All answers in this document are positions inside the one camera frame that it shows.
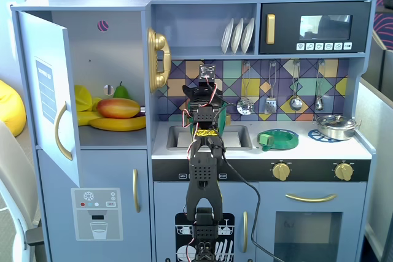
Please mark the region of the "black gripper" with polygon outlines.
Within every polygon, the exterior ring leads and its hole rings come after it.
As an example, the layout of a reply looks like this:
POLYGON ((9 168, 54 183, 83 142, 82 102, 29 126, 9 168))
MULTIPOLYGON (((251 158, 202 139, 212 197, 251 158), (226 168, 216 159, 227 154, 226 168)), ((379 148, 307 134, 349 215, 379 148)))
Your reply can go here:
MULTIPOLYGON (((211 99, 212 91, 214 88, 209 87, 188 87, 186 85, 182 86, 182 91, 190 99, 190 108, 197 109, 199 105, 205 105, 211 99)), ((217 89, 212 99, 210 106, 218 109, 219 107, 226 106, 227 102, 221 97, 220 90, 217 89)))

